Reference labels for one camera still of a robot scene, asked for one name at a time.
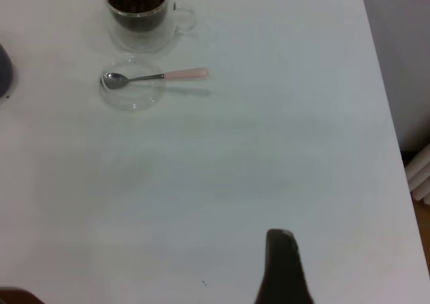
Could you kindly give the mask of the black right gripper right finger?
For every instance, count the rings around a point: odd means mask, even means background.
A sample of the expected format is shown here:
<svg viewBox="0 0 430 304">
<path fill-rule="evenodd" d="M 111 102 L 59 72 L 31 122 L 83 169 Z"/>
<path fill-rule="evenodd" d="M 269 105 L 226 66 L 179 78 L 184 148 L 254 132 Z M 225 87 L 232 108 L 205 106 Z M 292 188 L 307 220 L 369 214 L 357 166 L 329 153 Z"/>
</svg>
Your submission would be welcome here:
<svg viewBox="0 0 430 304">
<path fill-rule="evenodd" d="M 291 231 L 266 234 L 265 271 L 256 303 L 314 303 L 306 282 L 297 241 Z"/>
</svg>

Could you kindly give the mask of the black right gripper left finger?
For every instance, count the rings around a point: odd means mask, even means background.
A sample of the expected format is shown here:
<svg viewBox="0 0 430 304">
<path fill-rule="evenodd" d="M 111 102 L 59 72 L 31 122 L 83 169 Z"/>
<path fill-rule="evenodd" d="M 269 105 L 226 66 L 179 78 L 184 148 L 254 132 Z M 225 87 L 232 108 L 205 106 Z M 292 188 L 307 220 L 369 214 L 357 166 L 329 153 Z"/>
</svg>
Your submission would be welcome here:
<svg viewBox="0 0 430 304">
<path fill-rule="evenodd" d="M 1 287 L 0 300 L 1 304 L 44 304 L 31 292 L 15 287 Z"/>
</svg>

